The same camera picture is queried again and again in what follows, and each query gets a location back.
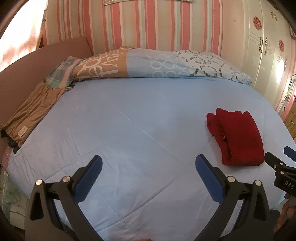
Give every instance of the black fabric trim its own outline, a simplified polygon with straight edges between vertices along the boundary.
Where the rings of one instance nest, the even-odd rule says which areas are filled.
[[[8,146],[13,148],[13,153],[16,154],[17,151],[20,149],[17,142],[13,140],[5,130],[0,130],[0,135],[2,138],[7,137],[8,139]]]

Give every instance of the human hand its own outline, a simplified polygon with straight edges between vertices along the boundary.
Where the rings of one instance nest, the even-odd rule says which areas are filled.
[[[286,193],[285,199],[289,199],[283,206],[283,209],[281,211],[281,216],[279,217],[277,224],[274,228],[274,232],[277,232],[281,229],[281,227],[284,225],[287,219],[291,219],[296,212],[295,202],[292,199],[295,199],[294,197],[291,198],[291,195]]]

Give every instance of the striped wallpaper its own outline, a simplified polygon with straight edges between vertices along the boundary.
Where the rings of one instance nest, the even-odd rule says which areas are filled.
[[[49,0],[44,45],[86,37],[92,53],[132,46],[220,55],[221,0]]]

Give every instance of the blue gripper pad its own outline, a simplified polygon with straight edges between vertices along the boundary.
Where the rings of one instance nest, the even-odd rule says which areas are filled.
[[[73,200],[75,203],[79,203],[85,200],[90,189],[94,185],[94,182],[98,178],[103,168],[103,161],[100,156],[91,160],[91,163],[87,165],[87,169],[80,178],[79,182],[75,185],[74,188],[74,197]]]
[[[199,155],[195,159],[195,168],[209,191],[213,201],[218,202],[221,205],[224,200],[224,187],[208,164],[209,162],[203,155]]]
[[[289,158],[291,158],[293,161],[296,162],[296,151],[294,151],[292,148],[286,146],[284,148],[284,153],[287,155]]]

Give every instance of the clothing label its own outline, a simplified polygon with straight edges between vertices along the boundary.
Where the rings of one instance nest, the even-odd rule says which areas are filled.
[[[23,128],[20,129],[20,131],[17,133],[19,137],[22,137],[23,134],[28,130],[28,127],[24,126]]]

